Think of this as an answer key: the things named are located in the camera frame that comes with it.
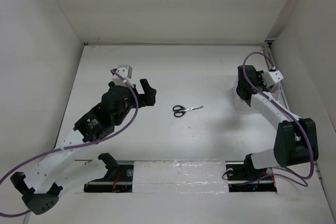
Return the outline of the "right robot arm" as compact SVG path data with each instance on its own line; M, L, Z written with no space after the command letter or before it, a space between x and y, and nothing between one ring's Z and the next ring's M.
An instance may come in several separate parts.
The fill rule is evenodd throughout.
M319 157L315 122L293 114L270 92L281 80L283 75L276 69L264 72L252 65L238 67L237 95L276 130L272 149L246 156L243 173L250 179L260 175L264 168L313 164Z

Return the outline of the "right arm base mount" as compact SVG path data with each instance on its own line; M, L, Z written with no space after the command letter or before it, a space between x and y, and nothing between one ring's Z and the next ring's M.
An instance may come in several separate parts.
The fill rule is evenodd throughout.
M243 161L226 162L226 171L222 179L228 182L230 193L277 192L273 176L268 176L267 169L255 169L251 154Z

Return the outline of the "black handled scissors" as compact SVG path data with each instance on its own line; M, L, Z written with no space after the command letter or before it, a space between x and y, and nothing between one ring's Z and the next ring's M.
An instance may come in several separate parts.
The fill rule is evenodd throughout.
M184 114L186 114L189 111L198 110L198 109L202 109L202 108L203 108L203 106L185 108L184 106L176 105L176 106L173 107L172 111L173 111L174 116L176 118L181 118L181 117L184 116Z

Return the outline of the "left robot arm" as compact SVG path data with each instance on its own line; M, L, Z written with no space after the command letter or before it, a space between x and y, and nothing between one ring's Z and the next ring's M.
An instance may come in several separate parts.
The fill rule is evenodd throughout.
M127 83L118 86L110 82L101 102L75 123L53 153L47 154L33 168L11 176L12 184L31 212L44 214L68 191L96 179L113 180L119 176L119 164L109 153L99 154L72 172L66 169L100 140L111 135L131 109L155 104L156 90L150 87L147 79L141 79L140 84L143 94Z

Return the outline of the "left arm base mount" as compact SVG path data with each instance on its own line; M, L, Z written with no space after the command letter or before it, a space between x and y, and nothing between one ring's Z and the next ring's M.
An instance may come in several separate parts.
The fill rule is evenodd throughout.
M133 186L134 162L117 162L109 153L98 156L107 169L101 178L86 183L85 193L131 193Z

